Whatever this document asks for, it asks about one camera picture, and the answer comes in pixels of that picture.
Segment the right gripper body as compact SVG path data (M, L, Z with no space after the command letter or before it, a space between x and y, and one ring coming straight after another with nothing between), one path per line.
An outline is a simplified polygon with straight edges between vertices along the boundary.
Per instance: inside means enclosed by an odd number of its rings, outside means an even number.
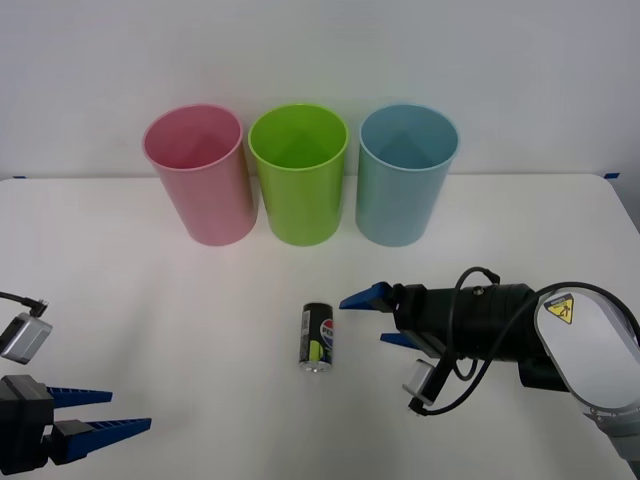
M427 289L421 284L392 287L396 329L417 343L429 358L441 358L448 346L453 288Z

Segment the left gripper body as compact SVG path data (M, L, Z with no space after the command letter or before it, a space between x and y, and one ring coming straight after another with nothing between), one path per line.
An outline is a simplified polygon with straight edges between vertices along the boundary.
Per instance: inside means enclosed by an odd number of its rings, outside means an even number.
M1 472L24 473L49 460L43 443L53 423L54 400L47 387L29 375L1 378Z

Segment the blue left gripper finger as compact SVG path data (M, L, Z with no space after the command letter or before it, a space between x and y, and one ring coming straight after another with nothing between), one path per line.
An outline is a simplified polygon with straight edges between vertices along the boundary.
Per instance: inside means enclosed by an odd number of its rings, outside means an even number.
M55 409L109 403L113 398L112 392L102 390L88 390L51 386L47 386L46 390L53 399L53 405Z
M65 420L56 422L43 441L49 459L55 465L64 465L148 431L151 424L151 418L92 422Z

